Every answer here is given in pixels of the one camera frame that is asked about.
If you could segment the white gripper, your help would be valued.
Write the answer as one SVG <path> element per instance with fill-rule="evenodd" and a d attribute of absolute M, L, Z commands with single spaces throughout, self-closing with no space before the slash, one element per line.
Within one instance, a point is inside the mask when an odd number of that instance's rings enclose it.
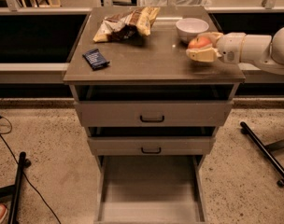
<path fill-rule="evenodd" d="M 241 62 L 242 44 L 245 33 L 229 33 L 223 35 L 219 32 L 201 33 L 197 37 L 204 36 L 211 40 L 212 47 L 202 49 L 187 49 L 187 56 L 193 61 L 213 63 L 218 58 L 223 63 L 238 64 Z"/>

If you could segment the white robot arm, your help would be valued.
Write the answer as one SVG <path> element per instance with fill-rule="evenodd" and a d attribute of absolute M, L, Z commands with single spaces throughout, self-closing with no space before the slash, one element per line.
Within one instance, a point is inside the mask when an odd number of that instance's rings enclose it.
<path fill-rule="evenodd" d="M 196 62 L 249 63 L 265 72 L 284 75 L 284 27 L 274 35 L 201 33 L 189 43 L 186 54 Z"/>

